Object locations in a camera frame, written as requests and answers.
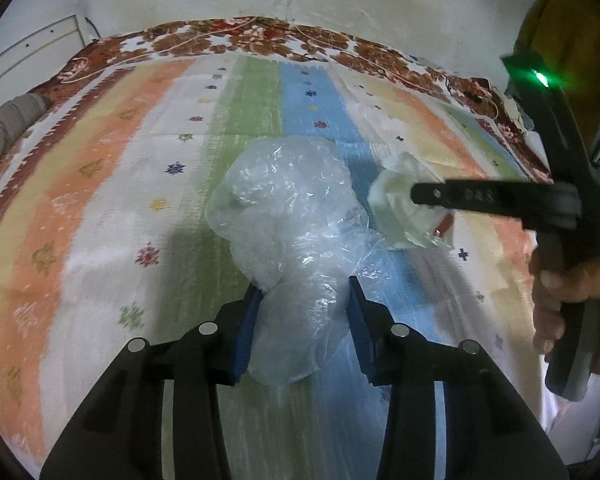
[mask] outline crumpled plastic bag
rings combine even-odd
[[[258,140],[211,195],[206,220],[264,293],[249,372],[263,384],[323,368],[349,331],[349,276],[372,298],[384,282],[384,240],[321,137]]]
[[[369,188],[368,202],[378,231],[392,249],[453,247],[453,213],[441,206],[418,205],[411,200],[417,182],[440,179],[407,152],[386,158],[384,170]]]

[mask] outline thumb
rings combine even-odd
[[[600,256],[563,272],[542,270],[540,283],[556,299],[579,303],[587,298],[600,300]]]

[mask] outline green stripe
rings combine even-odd
[[[242,57],[222,90],[199,167],[180,204],[180,222],[161,250],[165,266],[158,337],[180,336],[213,319],[220,306],[246,290],[247,279],[235,268],[229,243],[208,227],[204,211],[212,191],[248,144],[282,134],[279,88],[276,63]]]
[[[478,128],[472,124],[467,124],[464,120],[462,112],[456,110],[451,106],[445,105],[445,110],[449,116],[454,120],[458,129],[461,132],[465,132],[469,135],[469,138],[473,141],[474,145],[477,146],[484,155],[491,159],[497,164],[496,171],[505,180],[524,180],[522,175],[517,168],[511,165],[511,161],[504,157],[498,150],[496,150],[490,142],[483,137],[483,133],[478,131]]]
[[[247,279],[235,268],[229,243],[206,225],[203,212],[248,144],[282,135],[279,102],[279,64],[240,58],[216,105],[199,171],[181,204],[182,222],[164,250],[155,342],[213,319],[222,304],[244,294]],[[311,427],[310,379],[268,388],[245,374],[235,388],[219,386],[218,397],[234,478],[312,478],[310,452],[299,438]]]

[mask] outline hand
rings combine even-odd
[[[532,293],[536,328],[534,347],[539,353],[547,354],[564,335],[560,302],[578,303],[587,298],[600,300],[600,256],[565,272],[551,272],[542,270],[536,249],[531,256],[529,272],[536,277]],[[600,350],[593,372],[600,375]]]

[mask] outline pillow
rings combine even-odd
[[[49,108],[48,99],[24,94],[0,107],[0,158]]]

